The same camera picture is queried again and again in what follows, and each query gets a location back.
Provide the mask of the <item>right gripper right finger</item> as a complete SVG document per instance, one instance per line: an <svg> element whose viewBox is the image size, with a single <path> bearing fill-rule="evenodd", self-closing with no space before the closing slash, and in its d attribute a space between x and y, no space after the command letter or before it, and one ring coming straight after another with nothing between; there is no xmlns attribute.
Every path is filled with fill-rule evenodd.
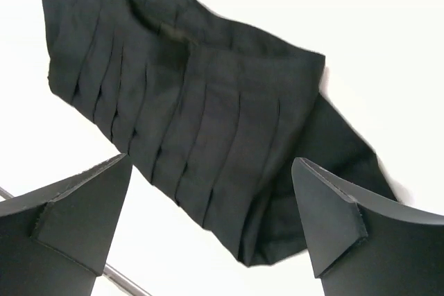
<svg viewBox="0 0 444 296"><path fill-rule="evenodd" d="M443 217L389 200L305 158L291 169L325 295L443 295Z"/></svg>

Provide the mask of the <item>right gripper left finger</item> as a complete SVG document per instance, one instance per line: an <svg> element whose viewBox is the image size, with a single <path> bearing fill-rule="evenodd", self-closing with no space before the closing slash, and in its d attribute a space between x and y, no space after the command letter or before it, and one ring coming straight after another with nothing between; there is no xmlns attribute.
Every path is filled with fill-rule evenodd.
<svg viewBox="0 0 444 296"><path fill-rule="evenodd" d="M1 202L1 294L91 295L131 172L129 157L120 154Z"/></svg>

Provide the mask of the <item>black pleated skirt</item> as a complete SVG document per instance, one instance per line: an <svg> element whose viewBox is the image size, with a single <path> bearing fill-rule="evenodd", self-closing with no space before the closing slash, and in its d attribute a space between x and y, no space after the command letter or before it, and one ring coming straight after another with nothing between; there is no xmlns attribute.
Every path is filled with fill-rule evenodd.
<svg viewBox="0 0 444 296"><path fill-rule="evenodd" d="M306 248L295 158L394 200L325 56L198 0L42 0L49 88L245 266Z"/></svg>

